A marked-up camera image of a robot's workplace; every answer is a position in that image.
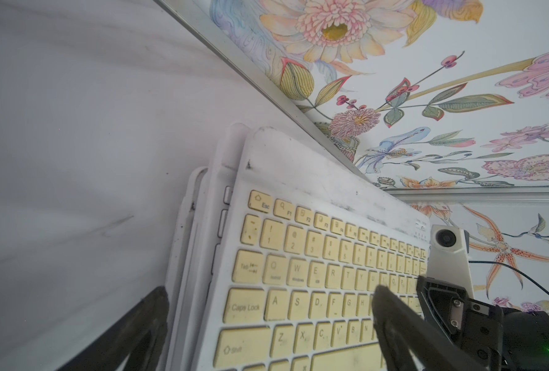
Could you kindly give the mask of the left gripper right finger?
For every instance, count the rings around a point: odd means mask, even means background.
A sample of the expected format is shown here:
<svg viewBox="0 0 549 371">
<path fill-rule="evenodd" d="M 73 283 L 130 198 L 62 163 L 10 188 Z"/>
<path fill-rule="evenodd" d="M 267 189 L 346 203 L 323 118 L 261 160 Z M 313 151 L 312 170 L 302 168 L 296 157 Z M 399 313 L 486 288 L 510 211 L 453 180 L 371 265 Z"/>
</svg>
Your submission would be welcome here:
<svg viewBox="0 0 549 371">
<path fill-rule="evenodd" d="M 484 368 L 426 323 L 388 287 L 378 286 L 372 301 L 374 329 L 389 370 L 483 370 Z"/>
</svg>

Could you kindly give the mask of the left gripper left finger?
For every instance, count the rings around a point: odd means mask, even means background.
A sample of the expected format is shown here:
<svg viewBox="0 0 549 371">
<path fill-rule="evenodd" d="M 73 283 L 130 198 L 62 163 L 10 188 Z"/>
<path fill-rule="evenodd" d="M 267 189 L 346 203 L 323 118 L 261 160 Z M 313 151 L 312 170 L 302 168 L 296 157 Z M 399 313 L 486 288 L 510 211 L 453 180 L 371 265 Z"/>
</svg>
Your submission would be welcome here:
<svg viewBox="0 0 549 371">
<path fill-rule="evenodd" d="M 146 295 L 61 370 L 155 370 L 168 330 L 165 287 Z"/>
</svg>

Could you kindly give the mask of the white keyboard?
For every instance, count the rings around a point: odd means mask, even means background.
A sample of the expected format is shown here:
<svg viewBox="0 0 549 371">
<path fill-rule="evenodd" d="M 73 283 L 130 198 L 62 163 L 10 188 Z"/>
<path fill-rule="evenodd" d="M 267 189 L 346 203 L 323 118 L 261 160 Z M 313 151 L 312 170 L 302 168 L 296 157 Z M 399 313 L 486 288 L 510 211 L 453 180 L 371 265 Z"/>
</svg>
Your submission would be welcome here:
<svg viewBox="0 0 549 371">
<path fill-rule="evenodd" d="M 183 271 L 169 350 L 170 370 L 188 370 L 203 321 L 213 264 L 224 233 L 235 179 L 249 128 L 230 126 L 212 154 L 199 197 Z"/>
</svg>

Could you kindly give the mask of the yellow keyboard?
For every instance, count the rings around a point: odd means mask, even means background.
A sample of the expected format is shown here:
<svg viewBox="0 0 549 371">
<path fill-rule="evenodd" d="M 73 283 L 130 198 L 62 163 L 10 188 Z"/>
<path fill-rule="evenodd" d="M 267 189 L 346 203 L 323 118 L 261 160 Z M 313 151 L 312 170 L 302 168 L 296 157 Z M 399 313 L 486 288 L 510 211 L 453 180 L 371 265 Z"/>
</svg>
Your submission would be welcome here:
<svg viewBox="0 0 549 371">
<path fill-rule="evenodd" d="M 383 370 L 376 288 L 418 309 L 427 216 L 249 128 L 190 370 Z"/>
<path fill-rule="evenodd" d="M 179 291 L 182 285 L 183 271 L 186 265 L 186 255 L 195 215 L 195 203 L 198 200 L 200 186 L 207 171 L 207 167 L 198 167 L 192 172 L 187 183 L 186 194 L 178 209 L 165 279 L 165 290 L 169 297 L 168 329 L 158 370 L 170 370 L 169 350 L 172 342 L 174 323 L 176 322 L 175 314 Z"/>
</svg>

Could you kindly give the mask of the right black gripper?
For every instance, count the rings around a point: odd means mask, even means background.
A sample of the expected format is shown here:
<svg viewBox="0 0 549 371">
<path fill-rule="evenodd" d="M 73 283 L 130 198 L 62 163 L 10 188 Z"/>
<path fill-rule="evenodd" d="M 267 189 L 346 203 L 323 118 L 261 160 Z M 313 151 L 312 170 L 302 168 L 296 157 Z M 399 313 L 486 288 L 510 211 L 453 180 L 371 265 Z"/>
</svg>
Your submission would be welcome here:
<svg viewBox="0 0 549 371">
<path fill-rule="evenodd" d="M 460 286 L 420 276 L 425 320 L 488 370 L 549 370 L 549 315 L 486 304 Z"/>
</svg>

